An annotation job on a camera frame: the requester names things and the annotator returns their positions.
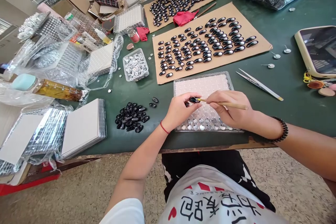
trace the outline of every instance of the black pants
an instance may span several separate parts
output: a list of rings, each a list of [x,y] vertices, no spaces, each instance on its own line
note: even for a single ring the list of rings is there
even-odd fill
[[[164,197],[167,202],[168,196],[177,181],[182,178],[189,169],[197,165],[208,165],[216,168],[226,176],[233,179],[239,185],[254,194],[269,210],[275,212],[275,207],[270,201],[270,197],[261,191],[251,177],[250,171],[243,161],[239,151],[218,150],[208,152],[186,152],[162,154],[162,164],[165,174],[167,187],[164,190]]]

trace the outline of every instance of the terrazzo floor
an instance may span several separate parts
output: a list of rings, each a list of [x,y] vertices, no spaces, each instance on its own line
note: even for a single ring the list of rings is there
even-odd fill
[[[277,214],[290,223],[336,223],[336,199],[321,177],[279,148],[240,153]],[[98,224],[128,158],[103,158],[65,171],[58,180],[0,197],[0,223]],[[159,155],[146,182],[146,224],[157,223],[165,206],[164,188]]]

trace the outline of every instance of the green tabletop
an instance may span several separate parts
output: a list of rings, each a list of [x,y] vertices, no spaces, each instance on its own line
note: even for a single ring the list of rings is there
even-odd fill
[[[280,54],[281,58],[275,60],[272,57],[273,55],[268,52],[198,75],[228,71],[234,89],[244,92],[255,110],[262,111],[270,116],[278,116],[288,123],[335,137],[335,97],[323,97],[316,90],[309,89],[302,82],[306,68],[293,36],[303,28],[336,25],[336,0],[295,0],[277,12],[248,0],[216,1],[216,6],[210,11],[232,1],[250,23],[273,45],[272,51]],[[201,11],[211,4],[209,3],[201,8]],[[291,7],[295,7],[296,10],[289,12],[288,9]],[[164,118],[170,100],[173,97],[173,82],[157,85],[154,57],[151,60],[148,60],[148,57],[153,53],[152,35],[164,33],[173,28],[175,28],[175,25],[173,23],[169,24],[152,34],[148,34],[148,41],[135,44],[134,50],[142,48],[149,67],[149,76],[139,82],[127,82],[125,79],[122,58],[129,54],[126,46],[131,41],[128,36],[124,37],[124,48],[118,59],[118,67],[121,67],[121,70],[113,74],[106,89],[92,91],[89,94],[89,101],[96,98],[105,100],[107,138],[83,151],[80,155],[133,152],[152,133],[160,123],[160,120]],[[283,53],[284,45],[292,50],[290,54]],[[268,69],[266,66],[260,66],[261,64],[269,63],[275,64],[275,68]],[[261,81],[283,97],[284,101],[276,100],[268,93],[240,77],[236,74],[238,68],[243,69]],[[149,108],[148,106],[153,96],[160,101],[157,108]],[[118,130],[116,128],[114,122],[116,115],[128,102],[135,102],[149,108],[147,114],[150,116],[150,120],[144,124],[144,129],[141,133],[126,132],[126,130]],[[246,144],[250,135],[248,132],[243,134],[172,132],[169,134],[162,149],[181,151],[181,149],[188,148],[190,151],[203,147]]]

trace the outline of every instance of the paintbrush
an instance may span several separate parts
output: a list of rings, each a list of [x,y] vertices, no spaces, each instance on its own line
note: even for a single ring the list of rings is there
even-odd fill
[[[201,12],[201,14],[198,14],[198,16],[194,17],[193,20],[195,20],[196,18],[202,16],[205,12],[207,12],[209,9],[211,9],[212,7],[214,7],[216,5],[217,2],[213,3],[209,8],[207,8],[205,11]]]
[[[201,101],[201,102],[205,102],[206,100],[197,98],[196,100]],[[226,106],[226,107],[233,107],[236,109],[243,109],[243,110],[247,110],[248,107],[244,104],[237,104],[237,103],[226,103],[226,102],[216,102],[218,105],[222,105],[222,106]]]

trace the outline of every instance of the wrist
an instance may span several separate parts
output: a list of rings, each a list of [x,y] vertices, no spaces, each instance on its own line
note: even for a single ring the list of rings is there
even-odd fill
[[[175,128],[166,118],[161,121],[161,125],[169,133]]]
[[[278,120],[260,111],[254,111],[251,123],[246,130],[271,140],[278,139],[283,132],[282,125]]]

